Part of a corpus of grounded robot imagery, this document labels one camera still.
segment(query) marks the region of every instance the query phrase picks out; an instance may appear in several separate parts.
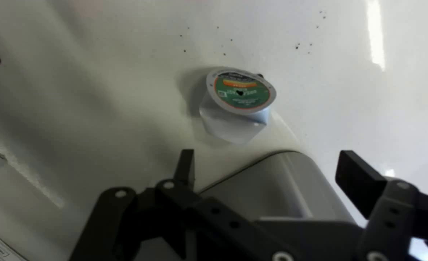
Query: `circular sticker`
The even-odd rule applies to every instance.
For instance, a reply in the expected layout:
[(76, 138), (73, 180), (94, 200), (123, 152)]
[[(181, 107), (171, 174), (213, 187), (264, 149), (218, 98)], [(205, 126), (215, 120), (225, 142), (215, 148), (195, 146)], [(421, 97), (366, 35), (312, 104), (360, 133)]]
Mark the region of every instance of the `circular sticker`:
[(239, 71), (219, 69), (208, 77), (212, 98), (225, 110), (250, 114), (273, 103), (276, 91), (264, 78)]

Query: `screw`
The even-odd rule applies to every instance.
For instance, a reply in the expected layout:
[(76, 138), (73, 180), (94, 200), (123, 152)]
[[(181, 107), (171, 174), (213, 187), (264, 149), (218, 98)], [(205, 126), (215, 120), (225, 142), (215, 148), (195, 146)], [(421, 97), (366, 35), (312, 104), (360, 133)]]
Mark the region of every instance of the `screw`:
[(126, 194), (128, 193), (125, 190), (119, 190), (115, 193), (115, 197), (122, 198), (122, 197), (126, 197)]
[(292, 258), (287, 252), (276, 252), (273, 255), (273, 261), (293, 261), (295, 258)]
[(401, 187), (402, 190), (408, 190), (408, 188), (411, 188), (411, 185), (409, 184), (406, 184), (406, 183), (398, 183), (398, 187)]
[(385, 254), (374, 252), (374, 251), (373, 252), (369, 252), (367, 259), (369, 261), (389, 261), (389, 258)]
[(174, 187), (174, 183), (173, 181), (167, 181), (167, 183), (164, 183), (164, 188), (165, 190), (171, 190)]

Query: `white surface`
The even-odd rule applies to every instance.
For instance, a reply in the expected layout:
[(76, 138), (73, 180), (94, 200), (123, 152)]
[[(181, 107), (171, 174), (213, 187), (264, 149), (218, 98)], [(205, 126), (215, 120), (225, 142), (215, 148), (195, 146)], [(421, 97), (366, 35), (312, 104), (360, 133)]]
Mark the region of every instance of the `white surface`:
[[(0, 0), (0, 56), (0, 236), (31, 259), (65, 259), (99, 191), (189, 146), (197, 188), (299, 142), (329, 180), (350, 148), (428, 191), (428, 1)], [(215, 67), (277, 88), (247, 145), (193, 114)]]

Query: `green label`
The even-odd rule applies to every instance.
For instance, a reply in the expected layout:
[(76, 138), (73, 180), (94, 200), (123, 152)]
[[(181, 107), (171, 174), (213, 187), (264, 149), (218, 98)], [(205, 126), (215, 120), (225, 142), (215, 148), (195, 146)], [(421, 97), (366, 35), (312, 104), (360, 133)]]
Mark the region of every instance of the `green label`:
[(270, 90), (263, 82), (238, 72), (221, 74), (215, 81), (215, 93), (237, 109), (260, 107), (270, 98)]

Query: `bolt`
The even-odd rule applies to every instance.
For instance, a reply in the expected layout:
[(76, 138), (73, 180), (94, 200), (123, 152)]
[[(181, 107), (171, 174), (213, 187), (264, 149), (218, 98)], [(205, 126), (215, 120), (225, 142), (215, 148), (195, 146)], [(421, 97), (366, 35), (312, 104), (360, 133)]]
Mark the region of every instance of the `bolt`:
[(402, 190), (408, 190), (408, 188), (411, 188), (411, 185), (409, 184), (406, 184), (406, 183), (398, 183), (398, 187), (401, 187)]
[(293, 261), (295, 258), (292, 258), (287, 252), (276, 252), (273, 255), (273, 261)]
[(128, 193), (125, 190), (119, 190), (115, 193), (115, 197), (122, 198), (122, 197), (126, 197), (126, 194)]
[(174, 187), (174, 183), (173, 181), (167, 181), (167, 183), (164, 183), (164, 188), (165, 190), (171, 190)]
[(369, 261), (389, 261), (389, 258), (385, 254), (376, 252), (376, 251), (369, 252), (367, 259)]

